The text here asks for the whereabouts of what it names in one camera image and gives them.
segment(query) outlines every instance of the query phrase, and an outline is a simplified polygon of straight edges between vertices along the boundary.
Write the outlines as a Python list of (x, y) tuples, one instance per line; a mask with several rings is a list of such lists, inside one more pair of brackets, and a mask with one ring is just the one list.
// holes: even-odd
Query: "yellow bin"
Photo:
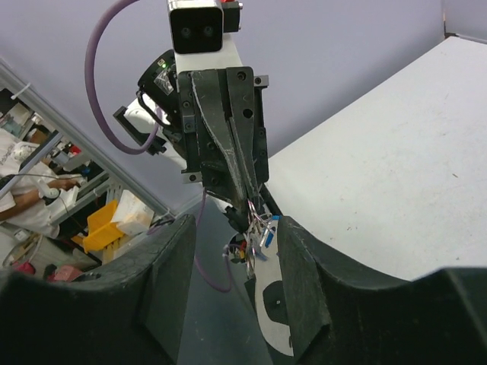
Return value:
[(88, 217), (88, 236), (83, 239), (84, 251), (100, 251), (124, 235), (111, 223), (118, 203), (111, 201)]

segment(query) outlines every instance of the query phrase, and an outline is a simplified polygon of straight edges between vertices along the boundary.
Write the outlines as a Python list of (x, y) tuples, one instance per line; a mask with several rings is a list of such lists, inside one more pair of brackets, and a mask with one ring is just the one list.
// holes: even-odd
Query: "white table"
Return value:
[(283, 213), (365, 265), (487, 266), (487, 45), (445, 40), (269, 163)]

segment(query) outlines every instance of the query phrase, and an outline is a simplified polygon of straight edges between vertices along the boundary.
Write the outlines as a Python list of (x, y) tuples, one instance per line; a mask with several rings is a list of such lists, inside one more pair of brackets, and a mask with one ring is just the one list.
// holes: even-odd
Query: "purple cable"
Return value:
[[(199, 208), (199, 213), (198, 217), (196, 218), (196, 228), (198, 228), (199, 223), (201, 222), (201, 218), (203, 216), (203, 211), (205, 210), (205, 204), (206, 204), (206, 189), (203, 190), (203, 197), (201, 200), (201, 207)], [(227, 274), (228, 274), (228, 286), (227, 287), (221, 287), (219, 284), (215, 283), (208, 273), (205, 271), (205, 269), (202, 267), (201, 262), (199, 262), (198, 256), (195, 254), (194, 262), (195, 266), (199, 271), (199, 274), (203, 277), (203, 279), (206, 281), (206, 283), (212, 287), (213, 289), (221, 292), (221, 293), (228, 293), (231, 290), (231, 271), (230, 271), (230, 261), (228, 260), (228, 255), (224, 256), (225, 260), (225, 266), (227, 269)]]
[(101, 131), (105, 134), (108, 140), (112, 142), (115, 147), (126, 154), (143, 154), (146, 152), (158, 133), (159, 125), (155, 123), (154, 130), (148, 136), (147, 141), (145, 141), (140, 148), (131, 148), (123, 144), (112, 132), (108, 122), (103, 116), (103, 112), (101, 111), (100, 103), (98, 102), (97, 89), (94, 83), (94, 61), (97, 55), (98, 43), (100, 42), (101, 36), (103, 35), (103, 32), (107, 28), (108, 24), (123, 9), (137, 1), (138, 0), (119, 0), (108, 8), (107, 11), (105, 11), (103, 16), (98, 21), (97, 26), (91, 33), (90, 41), (88, 42), (88, 47), (86, 49), (86, 56), (84, 58), (84, 85), (86, 87), (86, 94), (88, 96), (88, 101), (90, 102), (90, 107), (94, 118), (97, 120)]

